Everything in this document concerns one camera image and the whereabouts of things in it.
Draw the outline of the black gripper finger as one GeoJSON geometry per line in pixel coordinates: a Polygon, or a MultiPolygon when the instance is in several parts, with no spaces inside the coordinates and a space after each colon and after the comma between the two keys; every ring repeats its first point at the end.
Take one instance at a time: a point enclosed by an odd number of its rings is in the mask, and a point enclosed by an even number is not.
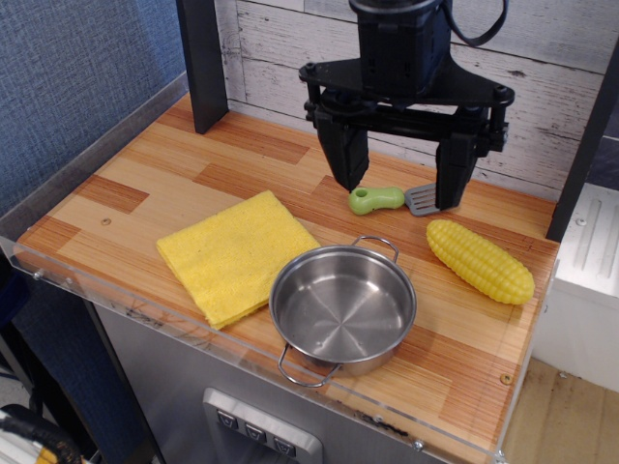
{"type": "Polygon", "coordinates": [[[355,189],[369,164],[368,131],[317,111],[315,128],[333,177],[345,189],[355,189]]]}
{"type": "Polygon", "coordinates": [[[473,134],[456,132],[439,142],[435,188],[435,206],[439,211],[459,205],[478,157],[478,137],[473,134]]]}

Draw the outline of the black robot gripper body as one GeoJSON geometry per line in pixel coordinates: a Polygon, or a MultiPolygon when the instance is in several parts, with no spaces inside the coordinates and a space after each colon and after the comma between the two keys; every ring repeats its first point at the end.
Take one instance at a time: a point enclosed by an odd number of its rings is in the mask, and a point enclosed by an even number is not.
{"type": "Polygon", "coordinates": [[[451,55],[461,32],[449,1],[352,1],[357,58],[305,64],[307,118],[317,111],[371,132],[440,142],[478,137],[478,152],[502,151],[509,87],[468,72],[451,55]]]}

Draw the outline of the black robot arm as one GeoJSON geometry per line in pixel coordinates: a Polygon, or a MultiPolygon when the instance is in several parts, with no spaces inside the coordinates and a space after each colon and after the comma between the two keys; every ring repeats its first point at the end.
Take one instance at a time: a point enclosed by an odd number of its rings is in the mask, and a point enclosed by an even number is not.
{"type": "Polygon", "coordinates": [[[436,143],[436,180],[404,194],[412,215],[457,207],[477,160],[503,150],[513,89],[473,74],[451,55],[462,33],[449,1],[352,1],[360,55],[305,64],[307,118],[335,180],[353,191],[368,170],[368,136],[436,143]]]}

